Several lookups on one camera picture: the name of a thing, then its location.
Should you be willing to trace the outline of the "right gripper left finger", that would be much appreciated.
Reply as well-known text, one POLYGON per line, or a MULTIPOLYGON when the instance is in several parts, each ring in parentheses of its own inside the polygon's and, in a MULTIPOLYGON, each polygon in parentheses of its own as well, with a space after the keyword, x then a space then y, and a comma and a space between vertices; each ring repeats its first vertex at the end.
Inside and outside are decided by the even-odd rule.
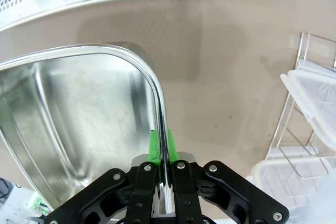
POLYGON ((159 162, 158 133, 152 130, 145 162, 127 173, 108 170, 47 215, 44 223, 108 223, 124 208, 124 223, 150 223, 159 162))

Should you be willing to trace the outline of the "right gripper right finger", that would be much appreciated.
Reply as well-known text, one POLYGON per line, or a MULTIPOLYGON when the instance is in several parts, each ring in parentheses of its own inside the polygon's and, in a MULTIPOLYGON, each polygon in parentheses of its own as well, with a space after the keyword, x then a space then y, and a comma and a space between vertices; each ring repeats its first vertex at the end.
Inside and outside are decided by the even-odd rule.
POLYGON ((171 178, 177 223, 213 220, 202 214, 200 198, 219 208, 235 223, 286 223, 289 210, 220 161, 204 166, 182 160, 168 132, 171 178))

